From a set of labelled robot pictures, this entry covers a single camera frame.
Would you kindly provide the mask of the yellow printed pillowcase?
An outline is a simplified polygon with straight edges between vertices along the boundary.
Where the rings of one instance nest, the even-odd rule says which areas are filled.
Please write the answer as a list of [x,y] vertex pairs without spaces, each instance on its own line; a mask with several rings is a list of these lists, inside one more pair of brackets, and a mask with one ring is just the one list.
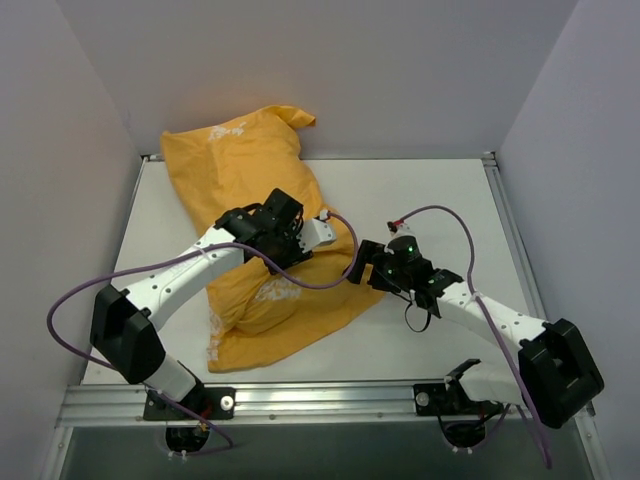
[[[165,132],[161,149],[170,181],[198,234],[226,211],[264,202],[279,188],[310,219],[327,209],[303,163],[297,129],[314,125],[300,108],[268,106],[223,124]],[[212,373],[272,365],[346,327],[383,295],[366,284],[338,281],[353,256],[352,237],[333,219],[337,240],[289,269],[290,282],[253,258],[207,287]],[[338,282],[329,288],[330,282]]]

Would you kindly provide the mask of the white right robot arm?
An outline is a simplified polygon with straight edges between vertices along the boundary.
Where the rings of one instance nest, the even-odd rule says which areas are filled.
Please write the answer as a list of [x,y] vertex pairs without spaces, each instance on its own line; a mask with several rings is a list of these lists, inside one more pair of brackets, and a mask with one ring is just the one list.
[[509,356],[503,365],[467,359],[447,374],[444,400],[453,411],[480,402],[525,406],[544,426],[558,429],[603,390],[593,356],[568,320],[527,316],[472,292],[461,276],[433,267],[408,239],[374,246],[368,262],[371,287],[406,293],[429,316],[460,325]]

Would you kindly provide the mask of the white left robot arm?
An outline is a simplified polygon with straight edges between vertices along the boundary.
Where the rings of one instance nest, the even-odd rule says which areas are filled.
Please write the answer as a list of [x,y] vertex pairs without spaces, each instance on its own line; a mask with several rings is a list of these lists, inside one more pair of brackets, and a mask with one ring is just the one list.
[[90,342],[130,384],[144,384],[166,397],[179,419],[194,417],[205,388],[169,355],[158,335],[169,318],[195,294],[254,257],[272,273],[312,258],[333,244],[334,213],[306,220],[303,205],[280,189],[264,203],[233,208],[215,221],[181,256],[147,267],[148,277],[123,289],[102,288],[95,297]]

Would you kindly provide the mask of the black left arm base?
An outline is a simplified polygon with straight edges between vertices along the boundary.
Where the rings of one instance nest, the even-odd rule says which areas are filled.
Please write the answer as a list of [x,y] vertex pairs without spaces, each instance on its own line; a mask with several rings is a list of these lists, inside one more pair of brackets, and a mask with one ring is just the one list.
[[231,436],[216,424],[217,421],[234,418],[235,388],[197,383],[195,390],[182,400],[173,400],[148,385],[145,385],[145,392],[145,421],[195,421],[193,425],[165,427],[160,441],[168,454],[190,458],[229,451],[235,447]]

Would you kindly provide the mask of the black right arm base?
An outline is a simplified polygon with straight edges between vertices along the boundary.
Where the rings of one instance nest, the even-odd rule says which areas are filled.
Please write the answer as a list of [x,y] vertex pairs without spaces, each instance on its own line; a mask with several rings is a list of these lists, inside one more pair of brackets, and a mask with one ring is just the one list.
[[417,416],[435,417],[444,440],[454,450],[472,453],[490,437],[489,421],[496,418],[495,428],[504,421],[504,404],[488,400],[471,400],[464,392],[461,379],[479,359],[469,359],[453,369],[444,380],[416,383],[412,386]]

